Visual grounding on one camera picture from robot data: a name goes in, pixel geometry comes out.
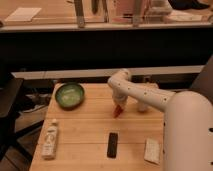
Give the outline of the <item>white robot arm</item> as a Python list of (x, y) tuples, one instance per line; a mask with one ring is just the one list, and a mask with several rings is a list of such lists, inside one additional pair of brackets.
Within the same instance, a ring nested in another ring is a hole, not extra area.
[(127, 69), (108, 85), (121, 108), (132, 97), (164, 113), (163, 171), (213, 171), (213, 104), (204, 95), (135, 84)]

